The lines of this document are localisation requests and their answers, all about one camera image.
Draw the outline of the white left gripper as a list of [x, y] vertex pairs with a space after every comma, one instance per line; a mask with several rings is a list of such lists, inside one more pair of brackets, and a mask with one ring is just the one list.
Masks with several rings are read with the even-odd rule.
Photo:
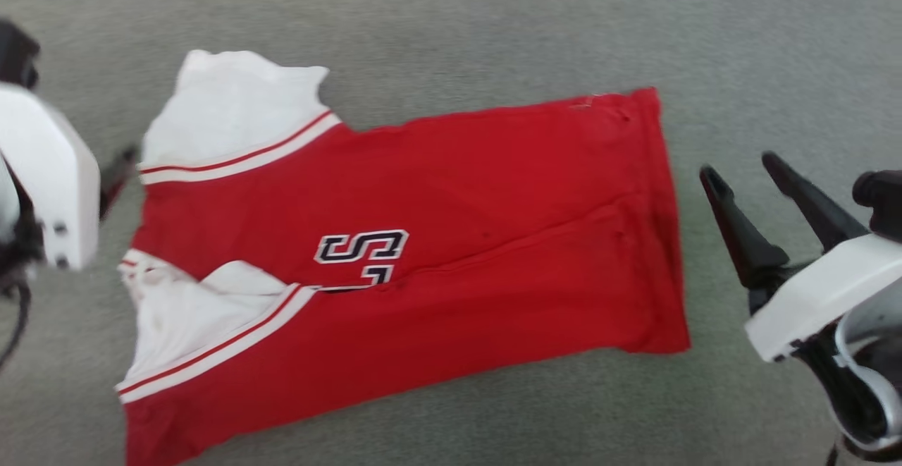
[[105, 221], [135, 173], [138, 145], [123, 149], [103, 169], [68, 119], [26, 88], [0, 83], [0, 155], [33, 205], [45, 260], [83, 270]]

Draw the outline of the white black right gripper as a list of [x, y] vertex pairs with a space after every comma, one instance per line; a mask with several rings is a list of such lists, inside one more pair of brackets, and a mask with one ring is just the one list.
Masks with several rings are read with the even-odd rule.
[[[746, 322], [748, 340], [761, 360], [770, 362], [789, 356], [793, 342], [807, 340], [902, 278], [902, 243], [870, 234], [776, 152], [763, 152], [761, 161], [780, 193], [796, 203], [822, 251], [828, 252], [790, 277]], [[699, 179], [740, 284], [750, 290], [765, 286], [787, 266], [789, 255], [758, 231], [715, 168], [703, 166]]]

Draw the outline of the red white Bulls jersey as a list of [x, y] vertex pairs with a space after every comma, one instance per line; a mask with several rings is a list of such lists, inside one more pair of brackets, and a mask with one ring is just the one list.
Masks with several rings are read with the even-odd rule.
[[357, 132], [328, 69], [194, 49], [119, 266], [126, 466], [594, 348], [690, 347], [654, 88]]

